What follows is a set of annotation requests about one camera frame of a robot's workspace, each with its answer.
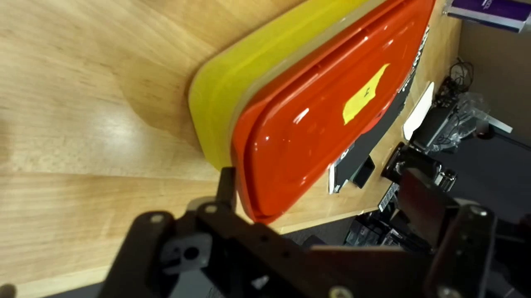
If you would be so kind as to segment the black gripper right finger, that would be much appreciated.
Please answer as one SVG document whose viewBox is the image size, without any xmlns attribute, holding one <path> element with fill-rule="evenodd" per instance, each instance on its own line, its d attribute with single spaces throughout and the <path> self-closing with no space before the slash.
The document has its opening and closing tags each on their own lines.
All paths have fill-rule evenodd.
<svg viewBox="0 0 531 298">
<path fill-rule="evenodd" d="M 398 206 L 414 226 L 414 233 L 438 246 L 459 203 L 419 168 L 406 168 L 399 180 Z"/>
</svg>

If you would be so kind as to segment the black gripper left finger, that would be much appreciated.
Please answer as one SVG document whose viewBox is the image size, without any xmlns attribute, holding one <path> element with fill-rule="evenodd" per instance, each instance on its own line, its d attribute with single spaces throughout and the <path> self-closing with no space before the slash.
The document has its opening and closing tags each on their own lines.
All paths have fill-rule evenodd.
<svg viewBox="0 0 531 298">
<path fill-rule="evenodd" d="M 224 167 L 219 175 L 215 203 L 227 211 L 235 210 L 237 193 L 235 193 L 235 168 Z"/>
</svg>

